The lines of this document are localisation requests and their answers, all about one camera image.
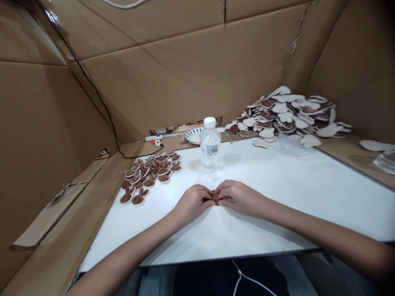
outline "pile of felt cutouts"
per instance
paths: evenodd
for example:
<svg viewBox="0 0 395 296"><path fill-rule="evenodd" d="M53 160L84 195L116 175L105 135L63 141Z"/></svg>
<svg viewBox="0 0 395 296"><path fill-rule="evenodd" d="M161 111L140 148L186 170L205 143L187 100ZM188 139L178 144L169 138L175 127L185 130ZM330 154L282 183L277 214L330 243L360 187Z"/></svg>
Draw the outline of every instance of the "pile of felt cutouts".
<svg viewBox="0 0 395 296"><path fill-rule="evenodd" d="M351 125L336 121L336 105L321 96L291 94L280 86L244 111L239 118L225 126L234 136L248 137L249 133L261 137L254 145L269 148L278 140L279 133L291 135L306 148L320 146L323 138L344 138L351 132Z"/></svg>
<svg viewBox="0 0 395 296"><path fill-rule="evenodd" d="M180 158L174 151L166 151L152 155L146 161L136 161L125 171L121 186L125 194L120 199L121 204L141 205L149 193L148 188L154 187L156 181L169 182L171 174L181 170Z"/></svg>

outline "striped plate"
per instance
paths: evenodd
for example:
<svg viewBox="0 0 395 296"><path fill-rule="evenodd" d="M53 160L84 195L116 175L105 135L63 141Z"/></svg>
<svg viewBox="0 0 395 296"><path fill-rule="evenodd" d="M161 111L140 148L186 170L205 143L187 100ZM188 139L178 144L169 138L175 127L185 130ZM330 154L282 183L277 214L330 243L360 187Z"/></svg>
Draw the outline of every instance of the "striped plate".
<svg viewBox="0 0 395 296"><path fill-rule="evenodd" d="M204 127L197 127L191 129L185 136L189 143L200 145L199 133L204 129Z"/></svg>

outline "left hand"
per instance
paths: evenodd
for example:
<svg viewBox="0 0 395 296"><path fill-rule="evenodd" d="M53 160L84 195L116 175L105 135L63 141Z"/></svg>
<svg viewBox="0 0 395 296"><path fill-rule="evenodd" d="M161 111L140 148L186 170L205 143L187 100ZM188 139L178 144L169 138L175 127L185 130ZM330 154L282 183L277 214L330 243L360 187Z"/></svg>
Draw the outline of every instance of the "left hand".
<svg viewBox="0 0 395 296"><path fill-rule="evenodd" d="M211 193L211 190L203 185L197 184L189 187L170 214L180 223L180 226L188 225L209 207L215 205L209 193ZM210 200L202 204L204 197Z"/></svg>

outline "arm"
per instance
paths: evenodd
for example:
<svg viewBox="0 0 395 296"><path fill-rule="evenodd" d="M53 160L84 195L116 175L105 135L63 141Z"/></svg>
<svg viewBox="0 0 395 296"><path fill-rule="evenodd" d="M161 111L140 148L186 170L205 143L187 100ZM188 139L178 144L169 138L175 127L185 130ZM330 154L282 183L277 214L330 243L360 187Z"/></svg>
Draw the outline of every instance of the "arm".
<svg viewBox="0 0 395 296"><path fill-rule="evenodd" d="M226 180L216 191L220 205L292 230L371 280L380 281L391 272L394 250L384 243L287 207L241 182Z"/></svg>
<svg viewBox="0 0 395 296"><path fill-rule="evenodd" d="M201 204L202 198L211 199L209 193L202 185L187 189L169 214L108 254L67 295L115 295L145 257L215 204Z"/></svg>

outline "white tabletop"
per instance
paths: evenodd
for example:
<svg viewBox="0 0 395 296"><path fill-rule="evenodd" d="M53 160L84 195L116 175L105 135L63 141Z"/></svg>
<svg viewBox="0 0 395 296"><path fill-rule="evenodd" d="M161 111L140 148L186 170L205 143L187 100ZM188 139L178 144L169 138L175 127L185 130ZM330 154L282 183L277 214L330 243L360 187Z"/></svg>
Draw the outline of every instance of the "white tabletop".
<svg viewBox="0 0 395 296"><path fill-rule="evenodd" d="M141 206L116 196L80 271L91 269L119 245L165 216L194 184L215 189L225 179L238 180L267 197L302 212L343 225L379 241L395 241L395 192L316 150L286 156L279 142L270 149L254 139L221 144L221 168L203 174L200 148L178 151L182 170L166 184L156 182ZM165 241L141 266L242 257L314 249L299 235L220 206Z"/></svg>

